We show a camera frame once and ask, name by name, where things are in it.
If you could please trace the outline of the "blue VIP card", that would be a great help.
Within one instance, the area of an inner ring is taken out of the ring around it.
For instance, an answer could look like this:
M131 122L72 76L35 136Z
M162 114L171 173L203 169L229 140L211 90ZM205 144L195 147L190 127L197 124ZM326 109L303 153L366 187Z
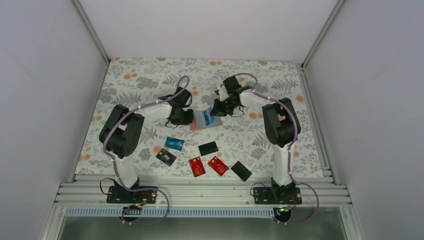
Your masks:
M202 112L202 116L203 116L203 119L204 119L204 125L206 127L211 127L211 126L215 125L216 122L217 122L216 117L211 115L212 110L213 110L213 108L209 107Z

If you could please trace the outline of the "brown leather card holder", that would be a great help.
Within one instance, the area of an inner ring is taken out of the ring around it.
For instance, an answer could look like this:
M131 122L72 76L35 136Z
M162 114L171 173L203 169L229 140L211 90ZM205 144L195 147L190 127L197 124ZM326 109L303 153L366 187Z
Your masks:
M190 130L197 131L221 126L223 124L221 118L211 115L211 111L211 107L205 110L194 110L193 122L189 124Z

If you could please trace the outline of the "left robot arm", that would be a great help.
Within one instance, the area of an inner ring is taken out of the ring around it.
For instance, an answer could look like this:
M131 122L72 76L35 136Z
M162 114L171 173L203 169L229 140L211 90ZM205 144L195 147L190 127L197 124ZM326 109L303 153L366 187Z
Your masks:
M185 126L193 122L194 113L189 106L192 94L183 87L178 87L174 94L159 97L152 103L134 109L118 104L110 113L103 126L99 141L103 144L103 152L111 158L116 181L122 187L119 196L131 203L139 197L136 186L134 160L130 158L139 144L144 124L158 120L174 126Z

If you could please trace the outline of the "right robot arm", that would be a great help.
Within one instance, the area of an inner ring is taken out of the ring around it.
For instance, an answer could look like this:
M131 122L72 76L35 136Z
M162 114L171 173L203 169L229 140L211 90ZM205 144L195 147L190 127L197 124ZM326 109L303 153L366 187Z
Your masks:
M214 100L212 116L231 116L238 107L262 111L265 135L274 149L270 195L274 202L284 203L290 197L290 189L296 186L291 171L291 148L301 132L291 100L278 100L262 95L253 86L241 86L236 75L226 78L220 87L225 88L227 97Z

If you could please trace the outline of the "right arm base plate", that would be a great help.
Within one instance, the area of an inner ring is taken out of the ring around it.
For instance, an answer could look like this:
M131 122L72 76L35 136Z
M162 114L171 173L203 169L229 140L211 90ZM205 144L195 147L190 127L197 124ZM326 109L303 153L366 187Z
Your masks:
M252 190L256 205L301 205L302 195L298 187L284 193L276 193L271 187L254 187Z

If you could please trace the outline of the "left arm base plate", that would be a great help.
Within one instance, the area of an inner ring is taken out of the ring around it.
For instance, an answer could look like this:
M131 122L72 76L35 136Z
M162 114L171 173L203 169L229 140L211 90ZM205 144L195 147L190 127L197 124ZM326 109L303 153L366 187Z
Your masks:
M154 204L156 202L157 189L149 187L147 190L132 192L122 186L110 186L106 202L108 204Z

